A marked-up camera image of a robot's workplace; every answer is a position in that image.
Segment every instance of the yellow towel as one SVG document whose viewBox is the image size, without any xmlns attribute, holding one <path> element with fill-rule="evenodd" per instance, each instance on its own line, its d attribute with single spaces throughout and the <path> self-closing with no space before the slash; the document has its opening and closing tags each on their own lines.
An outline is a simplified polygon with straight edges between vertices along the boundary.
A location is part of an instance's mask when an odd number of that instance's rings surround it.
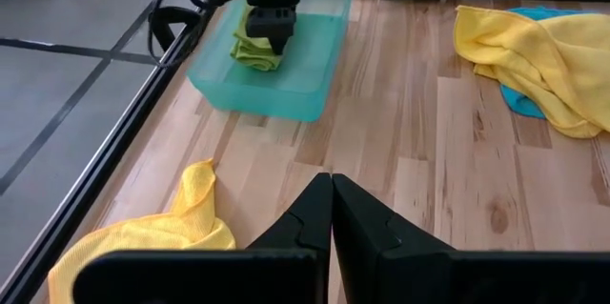
<svg viewBox="0 0 610 304">
<path fill-rule="evenodd" d="M 534 100 L 559 132 L 586 138 L 610 131 L 610 16 L 534 21 L 460 6 L 454 43 L 476 74 Z"/>
<path fill-rule="evenodd" d="M 212 160 L 191 165 L 182 173 L 169 213 L 116 223 L 78 241 L 49 272 L 50 304 L 72 303 L 72 283 L 97 256 L 129 249 L 229 250 L 235 240 L 214 211 Z"/>
</svg>

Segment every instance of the translucent plastic bin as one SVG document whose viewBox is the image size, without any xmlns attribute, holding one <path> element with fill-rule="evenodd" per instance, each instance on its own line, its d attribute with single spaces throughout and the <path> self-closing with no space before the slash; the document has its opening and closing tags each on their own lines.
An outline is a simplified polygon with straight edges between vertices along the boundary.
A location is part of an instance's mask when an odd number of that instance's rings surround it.
<svg viewBox="0 0 610 304">
<path fill-rule="evenodd" d="M 217 109 L 316 120 L 335 74 L 351 1 L 301 0 L 295 35 L 288 40 L 278 69 L 257 71 L 230 56 L 233 32 L 246 6 L 246 0 L 233 0 L 187 76 Z"/>
</svg>

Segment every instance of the yellow microfiber cloth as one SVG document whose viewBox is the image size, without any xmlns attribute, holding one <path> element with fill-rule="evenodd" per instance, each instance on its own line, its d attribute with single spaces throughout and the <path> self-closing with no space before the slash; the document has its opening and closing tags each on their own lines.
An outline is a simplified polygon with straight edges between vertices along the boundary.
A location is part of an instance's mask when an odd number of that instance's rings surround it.
<svg viewBox="0 0 610 304">
<path fill-rule="evenodd" d="M 281 56 L 275 55 L 267 38 L 252 38 L 246 35 L 246 21 L 252 10 L 247 6 L 241 15 L 239 26 L 234 32 L 237 42 L 231 50 L 231 57 L 243 65 L 259 71 L 275 71 Z"/>
<path fill-rule="evenodd" d="M 50 304 L 72 303 L 72 283 L 78 272 L 104 253 L 132 249 L 234 249 L 231 231 L 215 215 L 214 181 L 212 160 L 193 164 L 182 173 L 168 213 L 116 223 L 83 237 L 49 272 Z"/>
<path fill-rule="evenodd" d="M 559 132 L 586 138 L 610 131 L 610 16 L 534 21 L 460 6 L 454 43 L 476 74 L 534 100 Z"/>
</svg>

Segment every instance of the wooden table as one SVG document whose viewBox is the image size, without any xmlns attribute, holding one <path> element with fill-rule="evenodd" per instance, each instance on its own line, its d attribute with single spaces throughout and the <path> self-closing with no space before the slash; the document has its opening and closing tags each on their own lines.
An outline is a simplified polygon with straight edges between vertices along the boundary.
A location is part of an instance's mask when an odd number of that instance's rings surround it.
<svg viewBox="0 0 610 304">
<path fill-rule="evenodd" d="M 455 6 L 610 11 L 500 0 L 354 0 L 322 117 L 214 110 L 176 75 L 75 238 L 168 209 L 213 157 L 218 215 L 247 246 L 318 172 L 339 172 L 458 249 L 610 249 L 610 137 L 576 140 L 511 113 L 453 48 Z M 330 302 L 345 301 L 334 257 Z M 44 301 L 41 292 L 37 300 Z"/>
</svg>

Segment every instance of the wood grain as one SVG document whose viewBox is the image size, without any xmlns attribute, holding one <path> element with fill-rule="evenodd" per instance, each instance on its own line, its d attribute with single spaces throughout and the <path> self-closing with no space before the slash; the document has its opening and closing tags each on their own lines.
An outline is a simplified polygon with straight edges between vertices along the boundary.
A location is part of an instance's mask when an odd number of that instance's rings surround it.
<svg viewBox="0 0 610 304">
<path fill-rule="evenodd" d="M 328 103 L 314 123 L 217 111 L 185 78 L 185 65 L 74 240 L 167 210 L 182 170 L 213 157 L 217 212 L 239 247 L 316 173 L 342 172 L 459 249 L 610 249 L 610 135 L 574 140 L 511 113 L 498 83 L 475 76 L 453 51 L 458 4 L 540 3 L 354 0 Z M 345 301 L 335 258 L 330 299 Z"/>
</svg>

